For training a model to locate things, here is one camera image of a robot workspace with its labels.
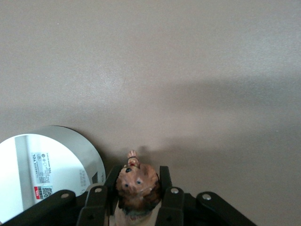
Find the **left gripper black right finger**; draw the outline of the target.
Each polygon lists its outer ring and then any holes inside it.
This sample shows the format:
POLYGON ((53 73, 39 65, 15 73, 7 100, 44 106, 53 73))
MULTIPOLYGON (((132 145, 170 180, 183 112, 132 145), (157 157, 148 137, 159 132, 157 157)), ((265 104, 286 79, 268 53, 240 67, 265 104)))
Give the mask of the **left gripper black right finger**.
POLYGON ((163 189, 157 226, 254 226, 255 223, 235 209, 218 194, 210 191, 193 197, 173 186, 167 166, 160 166, 159 179, 163 189))

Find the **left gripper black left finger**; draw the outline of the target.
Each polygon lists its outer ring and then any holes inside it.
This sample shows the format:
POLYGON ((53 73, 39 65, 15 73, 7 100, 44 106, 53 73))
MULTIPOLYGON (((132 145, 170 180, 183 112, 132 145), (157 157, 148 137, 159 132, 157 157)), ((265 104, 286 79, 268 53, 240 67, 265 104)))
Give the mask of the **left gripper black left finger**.
POLYGON ((116 206, 116 180, 121 166, 114 166, 104 185, 93 184, 80 196, 61 190, 5 222, 4 226, 108 226, 116 206))

